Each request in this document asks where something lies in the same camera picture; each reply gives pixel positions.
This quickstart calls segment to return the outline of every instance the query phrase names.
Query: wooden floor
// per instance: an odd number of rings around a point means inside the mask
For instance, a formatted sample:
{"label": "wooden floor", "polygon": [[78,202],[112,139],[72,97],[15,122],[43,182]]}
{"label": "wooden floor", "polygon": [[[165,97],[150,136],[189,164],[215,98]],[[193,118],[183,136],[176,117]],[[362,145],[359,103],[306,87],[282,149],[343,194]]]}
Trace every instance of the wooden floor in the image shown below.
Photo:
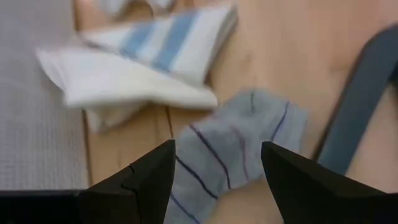
{"label": "wooden floor", "polygon": [[[77,28],[116,23],[95,8],[94,0],[76,1]],[[174,12],[214,2],[177,0]],[[217,57],[208,83],[221,102],[243,88],[258,87],[307,109],[310,120],[303,155],[311,157],[356,56],[372,35],[398,21],[398,1],[236,2],[238,26]],[[122,21],[150,18],[148,7],[141,4],[132,7]],[[394,89],[386,90],[347,174],[386,192],[398,191],[396,96]],[[93,183],[135,161],[206,114],[152,105],[127,125],[99,136],[88,134]],[[261,180],[231,192],[221,199],[210,223],[282,223],[267,188]],[[234,215],[225,215],[231,211]]]}

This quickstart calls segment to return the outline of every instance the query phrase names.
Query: black plastic piece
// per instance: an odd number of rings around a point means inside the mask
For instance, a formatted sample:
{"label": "black plastic piece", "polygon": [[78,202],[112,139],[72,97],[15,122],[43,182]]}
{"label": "black plastic piece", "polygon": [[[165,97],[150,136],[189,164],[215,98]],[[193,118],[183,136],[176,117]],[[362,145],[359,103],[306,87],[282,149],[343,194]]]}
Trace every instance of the black plastic piece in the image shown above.
{"label": "black plastic piece", "polygon": [[0,192],[0,223],[161,224],[174,165],[169,140],[86,190]]}
{"label": "black plastic piece", "polygon": [[262,165],[286,224],[398,223],[398,194],[385,194],[271,142]]}

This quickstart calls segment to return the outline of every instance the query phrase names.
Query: dark blue object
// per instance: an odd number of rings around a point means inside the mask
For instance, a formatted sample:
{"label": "dark blue object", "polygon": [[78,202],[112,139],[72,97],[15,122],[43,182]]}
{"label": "dark blue object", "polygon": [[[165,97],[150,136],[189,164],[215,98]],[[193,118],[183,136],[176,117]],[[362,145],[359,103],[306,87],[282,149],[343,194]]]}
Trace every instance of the dark blue object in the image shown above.
{"label": "dark blue object", "polygon": [[397,61],[398,26],[392,26],[374,36],[358,57],[321,144],[318,163],[346,173],[384,90],[397,83]]}

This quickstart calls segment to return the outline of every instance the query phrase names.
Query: fabric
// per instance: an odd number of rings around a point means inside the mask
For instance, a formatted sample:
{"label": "fabric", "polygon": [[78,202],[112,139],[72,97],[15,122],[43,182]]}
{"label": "fabric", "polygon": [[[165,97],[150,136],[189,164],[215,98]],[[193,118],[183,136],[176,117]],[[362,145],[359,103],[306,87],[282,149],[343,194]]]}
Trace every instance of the fabric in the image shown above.
{"label": "fabric", "polygon": [[100,131],[126,120],[147,101],[210,109],[216,96],[132,60],[93,49],[38,51],[46,74],[64,91],[69,108],[86,108],[90,128]]}
{"label": "fabric", "polygon": [[307,117],[289,101],[251,90],[186,127],[176,139],[174,182],[164,223],[203,223],[218,197],[265,177],[263,141],[300,152]]}
{"label": "fabric", "polygon": [[81,110],[63,107],[32,51],[73,25],[72,0],[0,1],[0,191],[89,185]]}
{"label": "fabric", "polygon": [[83,32],[85,45],[39,49],[37,57],[64,91],[65,104],[85,108],[97,133],[125,122],[148,101],[216,107],[215,95],[203,83],[236,19],[234,5],[222,4]]}
{"label": "fabric", "polygon": [[170,76],[202,85],[237,18],[234,4],[224,3],[155,21],[83,32],[80,36]]}
{"label": "fabric", "polygon": [[117,17],[120,16],[131,2],[146,2],[156,14],[159,12],[168,11],[175,0],[97,0],[100,8],[108,15]]}

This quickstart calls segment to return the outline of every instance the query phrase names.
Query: gray fabric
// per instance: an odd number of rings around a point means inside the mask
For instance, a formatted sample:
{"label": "gray fabric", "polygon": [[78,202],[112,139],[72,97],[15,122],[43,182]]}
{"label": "gray fabric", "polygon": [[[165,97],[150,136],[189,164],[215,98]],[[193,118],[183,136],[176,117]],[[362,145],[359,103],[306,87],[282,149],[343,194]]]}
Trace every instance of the gray fabric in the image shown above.
{"label": "gray fabric", "polygon": [[0,1],[0,190],[84,189],[80,110],[66,110],[36,47],[74,34],[72,0]]}
{"label": "gray fabric", "polygon": [[231,189],[265,177],[261,143],[273,141],[299,152],[306,122],[307,113],[291,102],[251,90],[185,128],[176,139],[175,177],[164,223],[203,223],[216,198],[229,190],[227,174]]}

